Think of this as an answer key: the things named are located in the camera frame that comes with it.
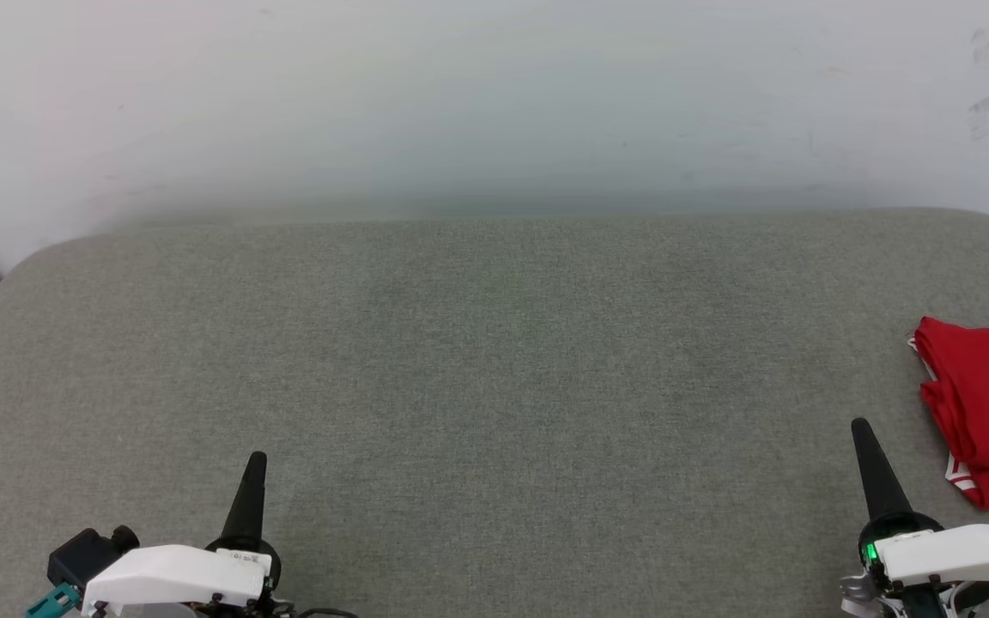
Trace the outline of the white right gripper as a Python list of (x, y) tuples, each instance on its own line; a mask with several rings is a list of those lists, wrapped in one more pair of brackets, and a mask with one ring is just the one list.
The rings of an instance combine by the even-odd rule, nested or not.
[(989, 524), (943, 529), (913, 513), (871, 423), (851, 422), (870, 524), (859, 538), (863, 571), (840, 580), (852, 617), (974, 617), (989, 601)]

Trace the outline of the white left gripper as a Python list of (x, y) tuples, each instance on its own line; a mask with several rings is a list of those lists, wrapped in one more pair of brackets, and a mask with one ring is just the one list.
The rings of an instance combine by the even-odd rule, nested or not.
[[(268, 458), (253, 452), (233, 498), (222, 539), (263, 540), (264, 480)], [(193, 548), (168, 544), (120, 550), (109, 543), (86, 559), (82, 614), (122, 615), (129, 607), (178, 606), (204, 617), (271, 613), (282, 561), (264, 544), (247, 548)]]

